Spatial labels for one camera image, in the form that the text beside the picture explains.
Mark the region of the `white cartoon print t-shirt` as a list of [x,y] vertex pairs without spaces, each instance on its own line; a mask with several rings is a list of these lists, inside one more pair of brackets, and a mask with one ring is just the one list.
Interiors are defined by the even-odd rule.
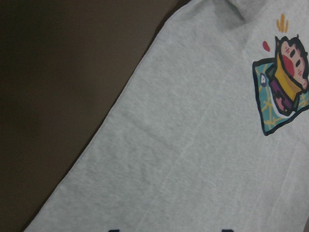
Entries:
[[28,232],[301,232],[309,3],[192,0]]

